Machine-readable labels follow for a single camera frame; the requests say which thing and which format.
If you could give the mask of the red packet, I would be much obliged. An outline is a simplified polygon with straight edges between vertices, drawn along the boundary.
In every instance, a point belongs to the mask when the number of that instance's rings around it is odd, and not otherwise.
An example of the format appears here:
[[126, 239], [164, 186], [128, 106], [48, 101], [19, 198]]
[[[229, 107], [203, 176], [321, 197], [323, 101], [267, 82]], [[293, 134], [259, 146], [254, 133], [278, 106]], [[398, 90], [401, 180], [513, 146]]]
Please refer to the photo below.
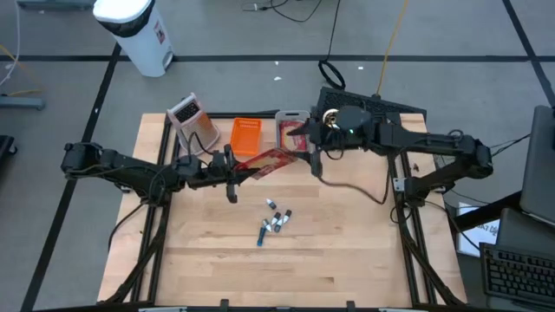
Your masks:
[[272, 148], [242, 163], [246, 163], [250, 167], [258, 169], [258, 177], [256, 180], [259, 180], [296, 161], [297, 157], [290, 154], [288, 150], [282, 148]]
[[303, 125], [302, 121], [284, 120], [280, 123], [280, 146], [292, 152], [306, 152], [307, 142], [305, 135], [289, 135], [288, 132], [293, 131]]

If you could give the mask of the white plastic bin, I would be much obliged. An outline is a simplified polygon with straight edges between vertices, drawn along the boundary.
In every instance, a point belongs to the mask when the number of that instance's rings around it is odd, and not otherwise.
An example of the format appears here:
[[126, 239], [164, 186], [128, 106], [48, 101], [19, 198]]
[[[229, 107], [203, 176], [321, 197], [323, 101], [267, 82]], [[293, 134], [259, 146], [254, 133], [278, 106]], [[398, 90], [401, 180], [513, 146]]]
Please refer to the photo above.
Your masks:
[[[277, 148], [282, 148], [280, 146], [280, 123], [284, 120], [298, 120], [298, 121], [302, 121], [303, 123], [310, 117], [310, 113], [307, 111], [302, 111], [302, 110], [296, 110], [296, 111], [278, 111], [275, 114], [275, 121], [276, 121], [276, 147]], [[309, 143], [308, 143], [308, 139], [306, 136], [306, 142], [307, 142], [307, 151], [309, 151]]]

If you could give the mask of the white trash can black rim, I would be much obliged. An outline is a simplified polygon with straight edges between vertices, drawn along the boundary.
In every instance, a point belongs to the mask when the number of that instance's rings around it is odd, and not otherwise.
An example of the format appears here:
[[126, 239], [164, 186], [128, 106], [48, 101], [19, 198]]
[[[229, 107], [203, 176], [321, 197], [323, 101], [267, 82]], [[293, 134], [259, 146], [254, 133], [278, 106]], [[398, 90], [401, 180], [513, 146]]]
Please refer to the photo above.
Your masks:
[[174, 52], [156, 0], [96, 0], [93, 15], [142, 75], [166, 73]]

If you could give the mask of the grey laptop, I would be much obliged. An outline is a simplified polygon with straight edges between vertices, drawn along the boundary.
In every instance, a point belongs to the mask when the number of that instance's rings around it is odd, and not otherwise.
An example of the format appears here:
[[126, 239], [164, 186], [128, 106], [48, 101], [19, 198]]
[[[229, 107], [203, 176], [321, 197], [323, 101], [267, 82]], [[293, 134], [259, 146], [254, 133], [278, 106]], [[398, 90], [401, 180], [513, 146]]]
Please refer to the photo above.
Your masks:
[[534, 108], [520, 206], [555, 225], [555, 109]]

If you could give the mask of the white paper sheet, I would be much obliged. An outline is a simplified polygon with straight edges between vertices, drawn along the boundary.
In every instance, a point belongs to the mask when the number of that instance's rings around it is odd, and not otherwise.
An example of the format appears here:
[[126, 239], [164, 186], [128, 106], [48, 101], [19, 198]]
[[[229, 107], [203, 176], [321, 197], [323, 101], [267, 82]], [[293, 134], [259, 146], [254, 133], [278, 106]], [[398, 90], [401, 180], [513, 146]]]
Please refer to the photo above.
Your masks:
[[456, 251], [463, 255], [479, 257], [480, 252], [473, 245], [479, 246], [480, 243], [496, 244], [499, 227], [500, 221], [497, 219], [459, 233], [456, 236]]

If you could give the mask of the black keyboard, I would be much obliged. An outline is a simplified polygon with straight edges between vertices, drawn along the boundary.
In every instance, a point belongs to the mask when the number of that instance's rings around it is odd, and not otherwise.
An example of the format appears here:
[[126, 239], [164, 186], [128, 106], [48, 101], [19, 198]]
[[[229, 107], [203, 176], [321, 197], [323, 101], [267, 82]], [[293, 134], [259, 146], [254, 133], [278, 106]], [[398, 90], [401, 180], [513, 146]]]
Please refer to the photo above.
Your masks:
[[555, 309], [555, 256], [480, 243], [485, 293]]

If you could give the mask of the black mesh basket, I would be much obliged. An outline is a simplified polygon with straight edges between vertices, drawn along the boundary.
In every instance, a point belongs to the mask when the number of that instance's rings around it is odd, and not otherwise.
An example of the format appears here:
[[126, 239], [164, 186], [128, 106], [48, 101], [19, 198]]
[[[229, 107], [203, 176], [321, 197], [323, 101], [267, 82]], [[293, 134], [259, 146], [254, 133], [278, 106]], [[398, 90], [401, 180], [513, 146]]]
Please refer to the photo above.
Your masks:
[[326, 113], [330, 110], [339, 111], [343, 106], [359, 107], [361, 110], [369, 111], [373, 117], [384, 117], [388, 113], [398, 113], [421, 114], [424, 118], [427, 118], [427, 110], [423, 108], [385, 101], [377, 95], [368, 97], [327, 87], [320, 89], [317, 104], [310, 110], [310, 117], [326, 123]]

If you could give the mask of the grey floor stand base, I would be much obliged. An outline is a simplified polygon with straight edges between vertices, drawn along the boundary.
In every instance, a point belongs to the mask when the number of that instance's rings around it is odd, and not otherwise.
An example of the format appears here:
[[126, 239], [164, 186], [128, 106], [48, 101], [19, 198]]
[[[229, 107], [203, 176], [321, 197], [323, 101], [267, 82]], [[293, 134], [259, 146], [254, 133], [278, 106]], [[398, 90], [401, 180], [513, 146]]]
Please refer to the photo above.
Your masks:
[[45, 102], [40, 98], [0, 95], [0, 108], [28, 108], [41, 111], [45, 108]]

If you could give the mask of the orange plastic basket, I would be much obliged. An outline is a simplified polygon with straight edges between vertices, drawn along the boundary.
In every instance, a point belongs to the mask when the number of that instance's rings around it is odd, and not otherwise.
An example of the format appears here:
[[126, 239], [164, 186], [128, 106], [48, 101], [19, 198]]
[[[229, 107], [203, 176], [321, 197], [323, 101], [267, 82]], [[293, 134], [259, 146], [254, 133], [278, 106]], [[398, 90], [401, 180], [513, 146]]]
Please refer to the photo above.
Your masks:
[[235, 118], [232, 126], [231, 147], [239, 156], [256, 156], [259, 152], [262, 121]]

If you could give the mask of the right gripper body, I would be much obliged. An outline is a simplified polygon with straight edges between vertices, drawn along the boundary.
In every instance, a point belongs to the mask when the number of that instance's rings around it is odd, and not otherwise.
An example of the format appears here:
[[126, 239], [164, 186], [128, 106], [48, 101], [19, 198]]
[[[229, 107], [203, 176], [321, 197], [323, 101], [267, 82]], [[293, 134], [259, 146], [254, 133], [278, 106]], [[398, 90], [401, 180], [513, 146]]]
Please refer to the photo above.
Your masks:
[[321, 152], [331, 160], [343, 157], [343, 135], [336, 127], [311, 121], [309, 130], [311, 173], [317, 178], [323, 176]]

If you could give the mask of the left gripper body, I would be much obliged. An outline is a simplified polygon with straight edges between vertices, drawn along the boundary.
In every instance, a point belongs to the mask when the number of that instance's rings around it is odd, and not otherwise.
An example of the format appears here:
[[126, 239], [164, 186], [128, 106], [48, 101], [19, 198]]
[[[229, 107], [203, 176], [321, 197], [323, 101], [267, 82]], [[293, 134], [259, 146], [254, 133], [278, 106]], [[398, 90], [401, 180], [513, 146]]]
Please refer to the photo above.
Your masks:
[[208, 167], [199, 169], [190, 178], [190, 188], [196, 190], [202, 187], [225, 185], [228, 201], [236, 204], [238, 196], [235, 192], [235, 185], [238, 183], [238, 176], [234, 171], [235, 163], [232, 147], [224, 145], [223, 152], [215, 151], [212, 154], [212, 163]]

